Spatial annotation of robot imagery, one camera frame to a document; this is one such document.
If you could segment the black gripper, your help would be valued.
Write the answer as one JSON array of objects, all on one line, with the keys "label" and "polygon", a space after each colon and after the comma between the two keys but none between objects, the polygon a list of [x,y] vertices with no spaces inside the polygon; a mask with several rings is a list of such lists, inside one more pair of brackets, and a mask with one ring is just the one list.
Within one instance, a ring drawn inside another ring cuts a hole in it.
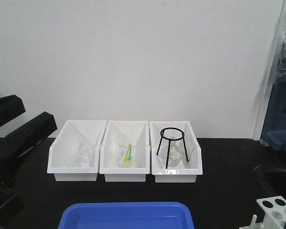
[{"label": "black gripper", "polygon": [[[0,127],[25,113],[20,97],[9,95],[0,98]],[[6,136],[4,181],[0,176],[0,216],[15,216],[23,208],[18,193],[10,189],[20,166],[44,139],[57,130],[54,115],[42,112]]]}]

